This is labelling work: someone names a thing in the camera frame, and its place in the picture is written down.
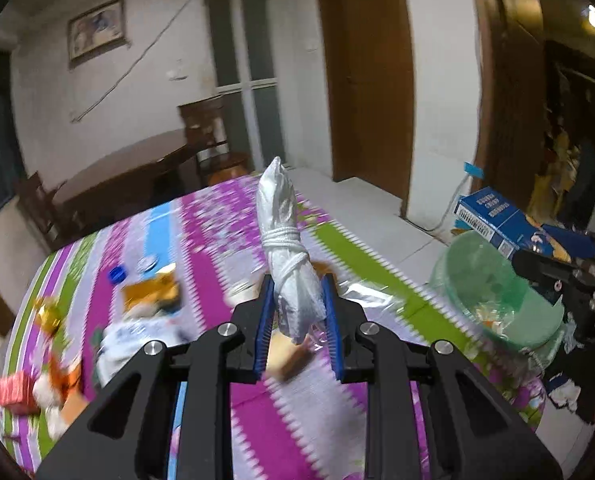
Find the electrical cable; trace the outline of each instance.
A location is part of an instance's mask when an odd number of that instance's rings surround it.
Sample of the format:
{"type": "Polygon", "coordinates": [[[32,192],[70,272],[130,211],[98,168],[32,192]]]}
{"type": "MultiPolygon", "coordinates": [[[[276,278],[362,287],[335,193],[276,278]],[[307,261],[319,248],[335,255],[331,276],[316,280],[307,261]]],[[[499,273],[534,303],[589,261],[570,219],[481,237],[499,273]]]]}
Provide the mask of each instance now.
{"type": "Polygon", "coordinates": [[[453,196],[451,197],[451,200],[449,201],[449,205],[447,205],[447,208],[444,211],[444,214],[442,215],[442,218],[440,219],[439,223],[433,227],[432,229],[424,229],[424,227],[417,225],[415,222],[411,222],[408,219],[405,219],[409,224],[411,224],[413,227],[416,227],[417,229],[424,231],[425,233],[432,233],[434,231],[437,231],[440,227],[442,227],[444,220],[447,219],[447,215],[449,214],[449,211],[453,208],[453,202],[455,202],[455,199],[457,198],[457,195],[459,194],[460,190],[462,189],[462,186],[464,184],[466,184],[466,181],[468,180],[468,178],[471,175],[469,175],[468,173],[464,176],[464,178],[462,179],[462,181],[457,185],[457,187],[455,188],[455,192],[453,193],[453,196]]]}
{"type": "Polygon", "coordinates": [[[160,31],[160,33],[157,36],[155,36],[155,39],[151,41],[149,46],[147,46],[145,48],[145,50],[141,53],[141,55],[137,59],[135,59],[135,61],[133,61],[131,66],[128,67],[128,70],[126,70],[126,72],[124,72],[124,74],[117,80],[117,82],[111,88],[106,90],[106,92],[104,93],[104,95],[102,95],[102,97],[100,97],[97,101],[95,101],[91,106],[86,108],[86,110],[84,110],[80,115],[78,115],[74,119],[71,119],[71,123],[75,124],[75,123],[79,123],[80,121],[82,121],[82,119],[84,119],[88,113],[93,111],[95,109],[95,107],[97,107],[104,99],[106,99],[106,97],[109,96],[109,94],[111,92],[114,91],[114,89],[116,89],[119,86],[119,84],[124,80],[124,78],[126,78],[132,72],[133,68],[135,68],[137,66],[137,64],[146,57],[146,54],[148,53],[148,51],[151,50],[152,47],[154,47],[158,41],[160,41],[160,38],[170,28],[170,26],[177,19],[177,17],[184,11],[184,9],[186,9],[186,7],[188,6],[188,4],[191,3],[191,1],[192,0],[186,0],[186,2],[184,2],[184,5],[181,6],[177,10],[177,12],[175,12],[175,14],[173,15],[173,17],[170,20],[168,20],[168,23],[165,25],[165,27],[162,28],[162,30],[160,31]]]}

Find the blue cap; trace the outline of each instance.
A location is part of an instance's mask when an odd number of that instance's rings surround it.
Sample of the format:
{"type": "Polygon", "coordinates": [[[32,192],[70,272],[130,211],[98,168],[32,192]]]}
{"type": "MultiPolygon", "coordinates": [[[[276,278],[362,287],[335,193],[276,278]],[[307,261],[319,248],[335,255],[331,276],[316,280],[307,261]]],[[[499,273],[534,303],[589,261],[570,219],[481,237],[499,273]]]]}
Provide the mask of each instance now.
{"type": "Polygon", "coordinates": [[[108,278],[113,285],[119,285],[126,279],[126,269],[121,265],[113,267],[108,272],[108,278]]]}

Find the framed picture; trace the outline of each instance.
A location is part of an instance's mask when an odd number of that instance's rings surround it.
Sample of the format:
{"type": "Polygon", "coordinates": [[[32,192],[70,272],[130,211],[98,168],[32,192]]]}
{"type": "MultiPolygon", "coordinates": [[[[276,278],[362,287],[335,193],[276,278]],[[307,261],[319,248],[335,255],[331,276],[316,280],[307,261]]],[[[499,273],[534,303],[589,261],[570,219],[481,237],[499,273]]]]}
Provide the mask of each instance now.
{"type": "Polygon", "coordinates": [[[124,0],[107,2],[68,22],[71,67],[125,43],[124,0]]]}

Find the wall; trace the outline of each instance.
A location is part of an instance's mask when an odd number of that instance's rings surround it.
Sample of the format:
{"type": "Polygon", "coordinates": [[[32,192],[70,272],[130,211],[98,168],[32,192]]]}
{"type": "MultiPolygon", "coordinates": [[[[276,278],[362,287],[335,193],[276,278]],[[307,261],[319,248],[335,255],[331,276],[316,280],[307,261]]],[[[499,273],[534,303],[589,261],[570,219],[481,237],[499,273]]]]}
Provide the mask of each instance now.
{"type": "MultiPolygon", "coordinates": [[[[12,54],[12,97],[21,149],[29,172],[39,171],[48,186],[123,146],[182,127],[177,105],[215,91],[204,6],[202,0],[193,0],[122,84],[80,123],[72,124],[71,118],[115,83],[186,0],[126,0],[130,45],[69,70],[68,20],[105,1],[59,0],[33,20],[32,32],[12,54]],[[178,66],[178,60],[188,77],[169,81],[165,74],[178,66]]],[[[322,107],[317,113],[309,108],[309,99],[321,100],[325,107],[325,94],[319,97],[323,74],[311,81],[312,67],[299,70],[305,62],[296,51],[303,45],[293,44],[297,36],[293,25],[301,12],[293,9],[293,0],[270,0],[287,159],[330,174],[328,118],[322,107]],[[311,133],[319,142],[314,146],[307,142],[311,133]]],[[[308,6],[304,12],[316,10],[308,6]]]]}
{"type": "MultiPolygon", "coordinates": [[[[415,62],[415,146],[406,217],[440,221],[479,134],[479,32],[473,0],[407,0],[415,62]]],[[[442,233],[446,236],[452,215],[442,233]]]]}
{"type": "MultiPolygon", "coordinates": [[[[8,55],[0,53],[0,87],[8,86],[8,77],[8,55]]],[[[0,210],[0,295],[13,312],[46,256],[16,203],[15,198],[0,210]]]]}

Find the chair seat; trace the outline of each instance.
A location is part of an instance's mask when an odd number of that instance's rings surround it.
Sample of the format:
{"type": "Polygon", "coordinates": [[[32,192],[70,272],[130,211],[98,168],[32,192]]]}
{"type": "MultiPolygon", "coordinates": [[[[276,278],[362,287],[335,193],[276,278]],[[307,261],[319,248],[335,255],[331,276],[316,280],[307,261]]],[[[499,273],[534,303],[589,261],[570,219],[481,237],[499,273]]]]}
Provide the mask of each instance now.
{"type": "Polygon", "coordinates": [[[199,169],[202,174],[216,173],[217,171],[227,170],[234,166],[248,166],[248,154],[241,152],[228,152],[211,156],[199,163],[199,169]]]}

